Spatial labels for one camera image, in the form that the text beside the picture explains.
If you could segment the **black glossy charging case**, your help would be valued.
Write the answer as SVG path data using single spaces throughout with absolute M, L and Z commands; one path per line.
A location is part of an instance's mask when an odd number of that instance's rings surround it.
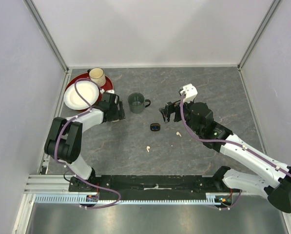
M 160 131 L 161 125 L 159 123 L 151 123 L 150 130 L 153 132 Z

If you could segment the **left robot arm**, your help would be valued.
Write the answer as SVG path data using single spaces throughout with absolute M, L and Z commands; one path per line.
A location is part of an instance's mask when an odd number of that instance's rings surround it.
M 122 119 L 125 119 L 122 101 L 118 95 L 106 92 L 97 105 L 85 112 L 68 118 L 54 118 L 44 152 L 66 166 L 80 179 L 79 186 L 90 192 L 96 187 L 96 173 L 80 155 L 82 134 L 96 125 Z

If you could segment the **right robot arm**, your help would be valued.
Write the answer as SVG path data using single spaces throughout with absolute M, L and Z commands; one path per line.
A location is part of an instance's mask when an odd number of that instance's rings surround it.
M 291 165 L 265 155 L 216 122 L 206 103 L 168 102 L 159 111 L 165 122 L 175 114 L 174 121 L 182 121 L 194 139 L 255 172 L 255 175 L 249 175 L 225 167 L 222 175 L 212 180 L 216 191 L 233 188 L 253 192 L 266 198 L 278 210 L 291 213 Z

